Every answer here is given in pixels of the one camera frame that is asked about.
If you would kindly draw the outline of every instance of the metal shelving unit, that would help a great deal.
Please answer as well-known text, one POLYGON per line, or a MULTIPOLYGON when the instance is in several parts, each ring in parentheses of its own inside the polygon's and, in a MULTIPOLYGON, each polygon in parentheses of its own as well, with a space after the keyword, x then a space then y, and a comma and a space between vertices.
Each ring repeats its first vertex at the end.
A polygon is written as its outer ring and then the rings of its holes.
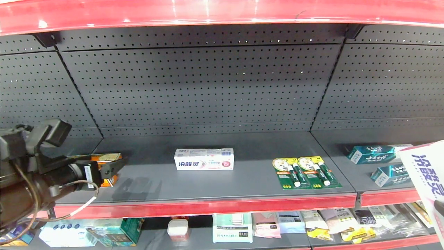
MULTIPOLYGON (((56 44, 46 48, 30 35, 0 36, 0 126, 60 117, 73 125, 72 133, 63 147, 44 149, 46 154, 121 152, 130 159, 117 185, 102 189, 77 218, 308 210, 354 207, 357 200, 375 206, 418 199, 411 184, 378 188, 369 175, 382 165, 354 165, 342 148, 444 139, 442 4, 383 1, 378 11, 370 2, 238 4, 244 8, 237 16, 228 15, 231 4, 224 1, 0 4, 0 35, 51 31, 47 35, 56 44), (112 11, 117 6, 119 13, 112 11), (362 7, 366 12, 344 18, 362 7), (435 28, 368 25, 352 34, 355 25, 338 24, 349 22, 435 28), (139 27, 202 23, 235 24, 139 27), (107 28, 71 30, 97 27, 107 28), (234 170, 176 171, 173 155, 179 147, 233 147, 234 170), (313 155, 323 157, 343 187, 282 190, 271 161, 313 155)), ((60 200, 56 213, 70 213, 88 198, 89 193, 73 193, 60 200)), ((162 230, 153 230, 147 228, 139 246, 153 243, 148 237, 153 234, 159 242, 150 247, 172 247, 162 230)), ((248 245, 212 244, 208 232, 195 228, 190 246, 356 247, 322 246, 292 235, 255 238, 248 245)), ((436 241, 436 235, 389 237, 360 246, 436 241)))

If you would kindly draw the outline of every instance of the white toothpaste box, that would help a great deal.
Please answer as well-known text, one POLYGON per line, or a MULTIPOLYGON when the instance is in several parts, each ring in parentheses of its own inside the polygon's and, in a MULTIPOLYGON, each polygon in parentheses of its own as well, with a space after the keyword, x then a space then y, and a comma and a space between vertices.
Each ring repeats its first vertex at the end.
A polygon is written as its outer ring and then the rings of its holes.
POLYGON ((177 170, 233 170, 233 149, 176 149, 177 170))
POLYGON ((399 152, 418 194, 444 246, 444 141, 403 149, 399 152))

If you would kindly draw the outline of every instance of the robotic arm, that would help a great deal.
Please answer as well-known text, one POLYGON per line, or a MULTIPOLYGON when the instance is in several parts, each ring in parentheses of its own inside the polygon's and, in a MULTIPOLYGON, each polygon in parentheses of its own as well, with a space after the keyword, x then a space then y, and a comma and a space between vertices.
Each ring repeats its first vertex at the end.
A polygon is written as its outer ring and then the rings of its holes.
MULTIPOLYGON (((61 146, 70 130, 71 125, 60 119, 45 120, 35 127, 18 125, 13 129, 0 129, 0 235, 33 213, 28 230, 38 211, 52 210, 55 201, 71 192, 95 190, 96 197, 103 180, 125 166, 126 158, 104 164, 99 170, 95 161, 66 156, 49 158, 41 153, 41 146, 61 146)), ((60 220, 74 213, 37 220, 60 220)))

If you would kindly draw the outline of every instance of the small white container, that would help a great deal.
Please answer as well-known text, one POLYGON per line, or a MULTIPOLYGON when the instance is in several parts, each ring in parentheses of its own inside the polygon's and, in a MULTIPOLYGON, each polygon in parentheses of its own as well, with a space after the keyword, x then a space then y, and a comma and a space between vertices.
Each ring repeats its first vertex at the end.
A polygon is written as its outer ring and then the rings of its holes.
POLYGON ((168 223, 168 235, 174 242, 187 241, 190 237, 190 229, 188 227, 188 220, 171 220, 168 223))

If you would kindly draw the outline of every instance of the red shelf edge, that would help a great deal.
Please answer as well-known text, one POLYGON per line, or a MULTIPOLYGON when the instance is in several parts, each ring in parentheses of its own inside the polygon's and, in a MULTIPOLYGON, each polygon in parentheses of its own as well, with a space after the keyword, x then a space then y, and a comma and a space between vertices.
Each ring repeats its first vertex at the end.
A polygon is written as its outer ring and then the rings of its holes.
POLYGON ((417 246, 423 244, 440 242, 438 235, 431 234, 425 236, 417 236, 411 238, 388 240, 380 242, 368 242, 353 245, 337 245, 337 246, 319 246, 314 247, 313 250, 385 250, 392 248, 401 248, 406 246, 417 246))
POLYGON ((382 206, 416 202, 421 198, 415 188, 367 191, 361 195, 361 206, 382 206))
POLYGON ((441 0, 11 0, 0 35, 190 24, 363 23, 444 28, 441 0))
MULTIPOLYGON (((216 201, 167 202, 151 204, 91 204, 74 217, 123 218, 123 217, 166 217, 180 215, 231 214, 240 212, 292 211, 354 207, 356 194, 318 195, 312 197, 285 197, 268 199, 238 199, 216 201)), ((76 210, 82 204, 56 205, 56 216, 63 216, 76 210)), ((47 218, 46 212, 38 216, 47 218)))

